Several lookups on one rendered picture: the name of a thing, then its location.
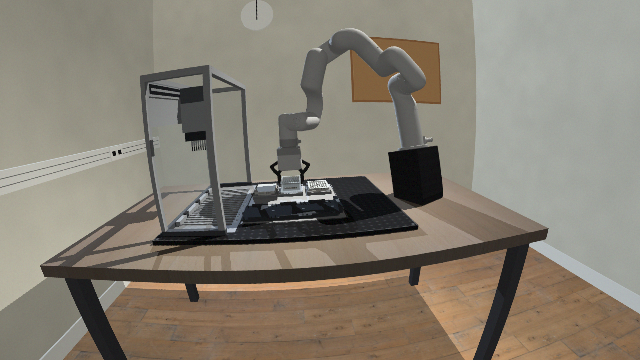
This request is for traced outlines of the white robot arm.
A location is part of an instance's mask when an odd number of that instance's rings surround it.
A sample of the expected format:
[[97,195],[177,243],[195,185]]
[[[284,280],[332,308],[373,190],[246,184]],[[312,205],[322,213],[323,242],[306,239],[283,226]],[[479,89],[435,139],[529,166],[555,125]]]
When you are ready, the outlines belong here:
[[298,132],[316,129],[323,113],[323,80],[327,64],[333,62],[346,51],[353,50],[383,78],[393,75],[388,82],[388,90],[393,100],[397,117],[401,148],[398,151],[426,148],[432,137],[422,133],[418,104],[411,95],[425,88],[426,76],[422,69],[402,48],[389,47],[382,51],[364,32],[346,28],[336,32],[318,48],[308,51],[302,72],[301,88],[307,96],[306,112],[281,114],[278,117],[279,142],[277,156],[301,155],[301,140]]

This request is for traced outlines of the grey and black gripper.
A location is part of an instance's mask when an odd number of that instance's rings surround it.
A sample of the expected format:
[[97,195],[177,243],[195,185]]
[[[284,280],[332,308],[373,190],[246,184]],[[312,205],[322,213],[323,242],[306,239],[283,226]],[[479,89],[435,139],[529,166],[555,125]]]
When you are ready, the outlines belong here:
[[[305,169],[302,169],[302,163],[306,165]],[[304,174],[310,167],[310,162],[306,162],[302,160],[301,155],[286,155],[286,156],[278,156],[278,161],[270,166],[270,170],[272,170],[278,176],[278,183],[281,185],[282,171],[299,171],[301,173],[301,184],[304,182]],[[275,170],[275,166],[278,166],[278,170]]]

